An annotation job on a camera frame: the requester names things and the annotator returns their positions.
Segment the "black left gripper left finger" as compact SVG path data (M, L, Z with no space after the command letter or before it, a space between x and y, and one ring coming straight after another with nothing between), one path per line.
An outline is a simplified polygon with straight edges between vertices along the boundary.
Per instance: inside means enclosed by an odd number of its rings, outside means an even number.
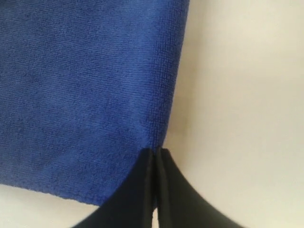
M143 149L114 194L76 228L150 228L154 209L154 155Z

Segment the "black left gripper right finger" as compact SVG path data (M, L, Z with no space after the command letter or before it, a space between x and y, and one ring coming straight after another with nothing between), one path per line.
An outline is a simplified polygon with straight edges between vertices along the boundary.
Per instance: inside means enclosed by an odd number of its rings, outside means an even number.
M161 228L242 228L204 200L190 185L169 150L155 154L158 221Z

